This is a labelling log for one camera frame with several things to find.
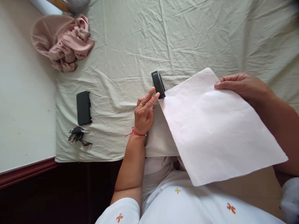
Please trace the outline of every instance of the black phone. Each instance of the black phone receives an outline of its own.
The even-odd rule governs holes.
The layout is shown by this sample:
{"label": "black phone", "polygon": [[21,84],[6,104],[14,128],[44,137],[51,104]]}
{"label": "black phone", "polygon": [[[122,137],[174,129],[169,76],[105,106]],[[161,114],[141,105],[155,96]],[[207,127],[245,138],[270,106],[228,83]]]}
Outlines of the black phone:
{"label": "black phone", "polygon": [[90,115],[90,98],[89,92],[85,91],[77,94],[77,114],[78,125],[89,124],[92,122]]}
{"label": "black phone", "polygon": [[166,95],[165,95],[165,88],[160,73],[158,71],[153,72],[152,78],[153,78],[156,92],[160,93],[159,99],[163,99],[164,97],[166,97]]}

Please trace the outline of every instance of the orange cross pattern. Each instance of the orange cross pattern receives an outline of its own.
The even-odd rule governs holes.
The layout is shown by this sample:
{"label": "orange cross pattern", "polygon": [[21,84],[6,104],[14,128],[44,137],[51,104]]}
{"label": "orange cross pattern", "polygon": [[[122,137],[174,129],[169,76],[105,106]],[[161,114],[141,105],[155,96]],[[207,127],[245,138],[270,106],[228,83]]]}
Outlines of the orange cross pattern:
{"label": "orange cross pattern", "polygon": [[121,219],[123,218],[123,216],[121,215],[121,213],[119,214],[119,217],[116,218],[117,223],[119,223],[121,221]]}
{"label": "orange cross pattern", "polygon": [[228,210],[231,210],[232,213],[236,214],[236,212],[235,212],[235,210],[236,210],[235,207],[231,206],[229,203],[227,203],[227,205],[228,205],[228,206],[227,206],[226,208],[227,208]]}
{"label": "orange cross pattern", "polygon": [[180,190],[179,188],[176,188],[174,191],[175,191],[177,194],[179,194],[179,193],[181,192],[181,190]]}

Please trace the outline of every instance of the wall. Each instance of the wall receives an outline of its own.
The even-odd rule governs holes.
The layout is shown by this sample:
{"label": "wall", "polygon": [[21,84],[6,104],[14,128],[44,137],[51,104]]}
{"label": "wall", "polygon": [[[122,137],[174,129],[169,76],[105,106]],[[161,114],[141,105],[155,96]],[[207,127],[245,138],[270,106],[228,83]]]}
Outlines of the wall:
{"label": "wall", "polygon": [[55,156],[55,74],[30,41],[41,13],[0,1],[0,172]]}

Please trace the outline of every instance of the pink scarf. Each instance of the pink scarf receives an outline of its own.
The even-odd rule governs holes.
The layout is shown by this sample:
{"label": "pink scarf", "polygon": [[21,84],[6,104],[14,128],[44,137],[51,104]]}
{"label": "pink scarf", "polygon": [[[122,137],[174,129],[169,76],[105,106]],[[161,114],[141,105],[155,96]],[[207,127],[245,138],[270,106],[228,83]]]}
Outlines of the pink scarf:
{"label": "pink scarf", "polygon": [[76,59],[86,58],[94,46],[88,31],[88,19],[67,15],[49,15],[40,18],[31,30],[31,41],[39,53],[60,71],[76,69]]}

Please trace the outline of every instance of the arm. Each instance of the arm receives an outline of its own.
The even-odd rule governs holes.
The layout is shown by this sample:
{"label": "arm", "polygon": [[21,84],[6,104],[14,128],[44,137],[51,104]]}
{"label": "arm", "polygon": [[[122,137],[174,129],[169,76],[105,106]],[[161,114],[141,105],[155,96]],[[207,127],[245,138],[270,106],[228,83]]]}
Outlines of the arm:
{"label": "arm", "polygon": [[277,96],[255,107],[263,123],[277,140],[289,160],[274,165],[282,173],[299,176],[299,116]]}
{"label": "arm", "polygon": [[274,168],[299,176],[299,116],[296,111],[265,83],[245,72],[221,78],[215,88],[235,91],[255,109],[289,158]]}
{"label": "arm", "polygon": [[[138,134],[146,134],[153,126],[153,105],[160,95],[157,93],[153,96],[154,91],[155,88],[152,88],[148,95],[140,98],[137,102],[134,131]],[[145,160],[144,140],[144,136],[138,136],[134,133],[130,135],[110,204],[113,204],[121,198],[133,198],[137,201],[139,206],[141,206]]]}

